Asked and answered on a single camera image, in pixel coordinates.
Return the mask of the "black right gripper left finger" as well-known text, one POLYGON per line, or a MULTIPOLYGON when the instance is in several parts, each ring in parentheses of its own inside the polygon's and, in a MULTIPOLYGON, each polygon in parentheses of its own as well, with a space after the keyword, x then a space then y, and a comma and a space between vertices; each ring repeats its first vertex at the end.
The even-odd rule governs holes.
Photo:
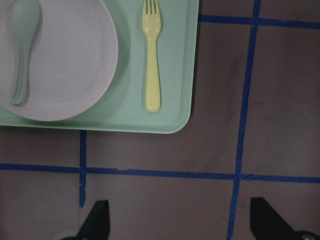
POLYGON ((76 235, 77 240, 107 240, 111 231, 108 200, 98 200, 76 235))

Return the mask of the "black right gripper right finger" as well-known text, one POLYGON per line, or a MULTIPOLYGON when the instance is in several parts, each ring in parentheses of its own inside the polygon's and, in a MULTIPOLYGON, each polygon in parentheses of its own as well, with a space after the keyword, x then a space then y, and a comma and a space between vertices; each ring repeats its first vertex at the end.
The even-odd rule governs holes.
POLYGON ((303 239, 262 197, 250 200, 250 230, 256 240, 303 239))

